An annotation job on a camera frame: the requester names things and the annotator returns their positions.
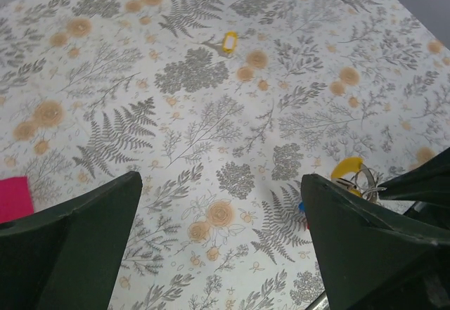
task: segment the pink object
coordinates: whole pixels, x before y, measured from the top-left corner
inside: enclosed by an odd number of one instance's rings
[[[27,177],[0,180],[0,224],[33,213]]]

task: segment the yellow object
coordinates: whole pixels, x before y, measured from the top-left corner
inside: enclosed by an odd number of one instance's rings
[[[224,43],[222,44],[222,50],[226,53],[232,53],[238,43],[238,34],[234,31],[227,32],[225,34]]]
[[[338,179],[344,177],[348,173],[358,173],[361,171],[361,166],[363,165],[363,160],[360,157],[348,157],[341,161],[334,168],[331,173],[331,180],[337,181]],[[348,188],[350,193],[353,193],[359,197],[362,196],[361,192],[354,188]]]

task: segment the orange flower pattern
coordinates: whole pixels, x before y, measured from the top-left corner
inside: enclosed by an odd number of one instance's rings
[[[17,0],[0,18],[2,178],[25,175],[38,212],[141,174],[111,309],[250,309],[271,280],[272,307],[305,307],[297,272],[323,286],[302,175],[362,157],[386,179],[450,146],[450,51],[396,0]]]

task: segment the magenta cloth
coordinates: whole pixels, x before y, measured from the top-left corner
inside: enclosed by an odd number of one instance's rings
[[[33,213],[27,177],[0,180],[0,224]]]

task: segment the floral print rug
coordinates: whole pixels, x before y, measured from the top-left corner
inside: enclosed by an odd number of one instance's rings
[[[142,175],[110,310],[304,309],[302,175],[450,144],[450,53],[396,0],[18,0],[0,65],[1,177],[36,210]]]

